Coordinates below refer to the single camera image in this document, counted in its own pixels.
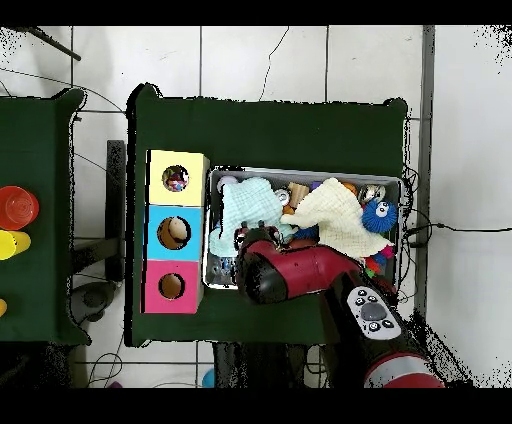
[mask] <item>robot control buttons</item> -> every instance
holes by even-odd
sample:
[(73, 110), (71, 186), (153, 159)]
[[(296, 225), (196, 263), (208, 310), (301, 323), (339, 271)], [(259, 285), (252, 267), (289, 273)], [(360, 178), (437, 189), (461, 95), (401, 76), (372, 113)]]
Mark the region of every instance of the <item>robot control buttons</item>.
[(402, 334), (394, 309), (372, 287), (353, 287), (347, 303), (363, 336), (368, 339), (393, 340)]
[(386, 318), (387, 315), (386, 308), (380, 303), (367, 303), (361, 308), (361, 317), (365, 321), (380, 321)]
[(370, 325), (368, 326), (370, 331), (378, 331), (380, 328), (380, 325), (376, 322), (370, 322)]

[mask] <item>red cup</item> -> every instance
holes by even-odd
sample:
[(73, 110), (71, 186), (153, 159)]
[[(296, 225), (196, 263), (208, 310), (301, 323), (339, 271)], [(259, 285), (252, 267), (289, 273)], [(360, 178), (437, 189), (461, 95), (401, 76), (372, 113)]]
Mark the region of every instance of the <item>red cup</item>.
[(36, 219), (39, 202), (21, 187), (0, 188), (0, 228), (8, 231), (21, 230)]

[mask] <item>plastic bin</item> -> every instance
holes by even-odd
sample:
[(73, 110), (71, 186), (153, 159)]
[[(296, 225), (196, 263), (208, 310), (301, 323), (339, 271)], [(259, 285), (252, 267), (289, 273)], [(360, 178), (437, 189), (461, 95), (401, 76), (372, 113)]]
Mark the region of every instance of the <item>plastic bin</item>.
[(386, 187), (386, 199), (391, 201), (397, 206), (398, 211), (398, 225), (384, 234), (391, 242), (395, 244), (394, 260), (388, 260), (384, 277), (391, 281), (394, 285), (398, 282), (398, 265), (401, 251), (402, 240), (402, 207), (404, 185), (401, 179), (396, 177), (384, 177), (375, 175), (358, 175), (358, 174), (343, 174), (343, 173), (326, 173), (326, 172), (311, 172), (311, 171), (290, 171), (283, 169), (264, 169), (264, 168), (238, 168), (226, 169), (226, 167), (215, 167), (210, 172), (209, 186), (210, 192), (210, 205), (209, 210), (206, 211), (206, 231), (204, 241), (204, 257), (203, 257), (203, 281), (211, 288), (216, 289), (236, 289), (237, 287), (232, 284), (219, 284), (219, 279), (214, 279), (213, 275), (218, 274), (217, 270), (214, 273), (213, 268), (219, 267), (219, 258), (209, 253), (208, 236), (213, 230), (215, 224), (220, 219), (220, 205), (221, 196), (217, 191), (217, 183), (219, 179), (225, 175), (236, 177), (239, 182), (253, 177), (261, 177), (267, 179), (273, 190), (283, 186), (288, 186), (290, 182), (311, 186), (314, 181), (325, 181), (328, 178), (337, 178), (340, 182), (351, 183), (355, 185), (359, 191), (362, 186), (368, 184), (383, 185)]

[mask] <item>cloth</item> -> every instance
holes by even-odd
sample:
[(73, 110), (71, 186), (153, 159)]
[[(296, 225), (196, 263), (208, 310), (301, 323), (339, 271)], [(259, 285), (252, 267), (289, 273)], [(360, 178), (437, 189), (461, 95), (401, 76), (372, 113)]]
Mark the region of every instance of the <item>cloth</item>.
[(357, 259), (393, 245), (380, 234), (367, 231), (361, 221), (362, 214), (354, 194), (336, 178), (329, 178), (299, 203), (294, 215), (283, 215), (281, 223), (300, 228), (318, 224), (320, 244)]
[(248, 228), (257, 228), (258, 221), (266, 226), (275, 226), (284, 239), (295, 231), (290, 225), (281, 224), (283, 205), (274, 194), (270, 183), (264, 178), (249, 178), (238, 184), (224, 185), (222, 196), (221, 227), (210, 233), (210, 252), (221, 258), (232, 258), (235, 250), (235, 230), (243, 221)]

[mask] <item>blue box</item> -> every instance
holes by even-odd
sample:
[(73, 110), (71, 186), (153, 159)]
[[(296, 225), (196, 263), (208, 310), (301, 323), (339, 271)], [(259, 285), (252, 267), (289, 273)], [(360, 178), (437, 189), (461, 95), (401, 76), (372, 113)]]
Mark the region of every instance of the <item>blue box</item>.
[[(203, 244), (203, 213), (203, 208), (150, 205), (147, 259), (200, 261)], [(181, 249), (167, 249), (158, 240), (158, 226), (169, 217), (180, 217), (190, 226), (190, 239)]]

